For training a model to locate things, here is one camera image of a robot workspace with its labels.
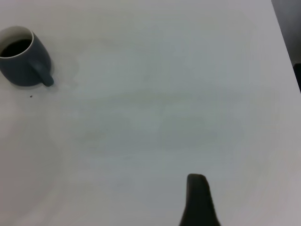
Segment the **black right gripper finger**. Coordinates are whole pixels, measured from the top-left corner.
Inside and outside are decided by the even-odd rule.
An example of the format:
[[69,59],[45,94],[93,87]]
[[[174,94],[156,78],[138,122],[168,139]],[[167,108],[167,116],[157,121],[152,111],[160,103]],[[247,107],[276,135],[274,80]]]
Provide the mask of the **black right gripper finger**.
[[220,222],[214,209],[210,186],[205,176],[187,176],[186,203],[181,226],[219,226]]

